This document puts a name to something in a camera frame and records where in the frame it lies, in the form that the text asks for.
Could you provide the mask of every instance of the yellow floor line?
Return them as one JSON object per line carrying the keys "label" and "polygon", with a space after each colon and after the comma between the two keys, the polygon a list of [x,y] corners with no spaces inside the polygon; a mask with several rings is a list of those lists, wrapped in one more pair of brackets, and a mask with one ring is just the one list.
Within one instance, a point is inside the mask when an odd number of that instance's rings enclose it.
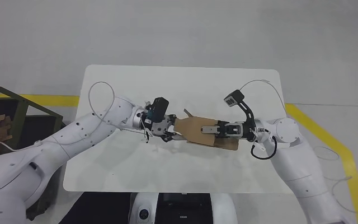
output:
{"label": "yellow floor line", "polygon": [[[21,96],[42,106],[78,106],[79,102],[79,96],[29,94],[23,94]],[[286,110],[293,119],[297,120],[329,148],[339,154],[346,176],[352,176],[352,179],[348,180],[347,183],[351,193],[354,209],[358,211],[358,174],[352,152],[333,135],[328,133],[310,117],[300,111],[295,105],[286,104]]]}
{"label": "yellow floor line", "polygon": [[32,95],[20,94],[20,96],[31,100],[41,106],[78,106],[79,96],[59,96],[59,95]]}
{"label": "yellow floor line", "polygon": [[343,169],[346,176],[352,176],[352,179],[348,180],[348,187],[351,193],[352,203],[354,210],[358,211],[358,174],[356,164],[354,162],[353,153],[340,141],[338,141],[333,135],[329,134],[321,126],[319,126],[314,120],[305,115],[293,104],[286,104],[286,111],[297,122],[306,127],[312,134],[326,144],[330,149],[339,154],[343,163]]}

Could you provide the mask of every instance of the black mount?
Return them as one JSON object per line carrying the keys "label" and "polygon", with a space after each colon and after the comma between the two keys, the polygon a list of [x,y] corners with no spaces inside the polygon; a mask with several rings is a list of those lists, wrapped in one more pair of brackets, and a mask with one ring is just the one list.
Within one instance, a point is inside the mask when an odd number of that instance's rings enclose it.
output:
{"label": "black mount", "polygon": [[255,131],[256,129],[255,118],[253,116],[252,110],[243,101],[244,98],[245,96],[240,92],[240,90],[235,90],[227,97],[225,97],[224,101],[229,106],[238,105],[244,111],[246,114],[246,121],[242,124],[242,137],[246,138],[249,142],[253,142],[255,140],[255,134],[252,131]]}

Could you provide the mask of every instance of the cardboard box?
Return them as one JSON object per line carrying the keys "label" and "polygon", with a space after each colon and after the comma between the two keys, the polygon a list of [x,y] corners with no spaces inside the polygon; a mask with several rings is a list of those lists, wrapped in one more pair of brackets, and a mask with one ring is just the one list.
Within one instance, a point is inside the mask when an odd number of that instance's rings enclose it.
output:
{"label": "cardboard box", "polygon": [[11,128],[11,119],[9,116],[0,115],[0,141],[4,142],[12,138],[8,135],[8,131]]}
{"label": "cardboard box", "polygon": [[214,134],[203,134],[202,126],[215,126],[218,121],[192,116],[189,112],[188,118],[176,119],[174,131],[179,132],[187,140],[188,143],[202,144],[204,146],[222,148],[225,150],[237,150],[239,140],[235,138],[215,138]]}

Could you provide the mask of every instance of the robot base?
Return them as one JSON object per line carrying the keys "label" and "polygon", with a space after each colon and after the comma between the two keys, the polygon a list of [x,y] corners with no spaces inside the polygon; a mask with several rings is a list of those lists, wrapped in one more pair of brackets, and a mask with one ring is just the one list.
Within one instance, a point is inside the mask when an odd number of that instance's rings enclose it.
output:
{"label": "robot base", "polygon": [[138,193],[130,224],[237,224],[229,194]]}

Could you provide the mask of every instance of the tabletop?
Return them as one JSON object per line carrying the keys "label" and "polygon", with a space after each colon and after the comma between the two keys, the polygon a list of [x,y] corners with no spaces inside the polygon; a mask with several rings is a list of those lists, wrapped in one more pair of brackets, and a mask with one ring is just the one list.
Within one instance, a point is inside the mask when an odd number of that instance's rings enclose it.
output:
{"label": "tabletop", "polygon": [[[116,96],[126,96],[137,105],[164,97],[167,114],[192,115],[230,122],[244,121],[238,106],[223,99],[251,80],[267,80],[282,97],[280,76],[269,69],[186,68],[156,66],[91,65],[84,74],[77,118],[91,112],[88,90],[97,81],[108,82]],[[242,89],[244,101],[255,118],[286,117],[275,90],[264,82]],[[95,86],[91,102],[103,110],[112,100],[105,85]],[[270,161],[253,158],[252,143],[239,141],[237,151],[189,144],[164,143],[141,133],[116,130],[96,146],[67,163],[63,186],[72,192],[173,192],[173,193],[287,193]]]}

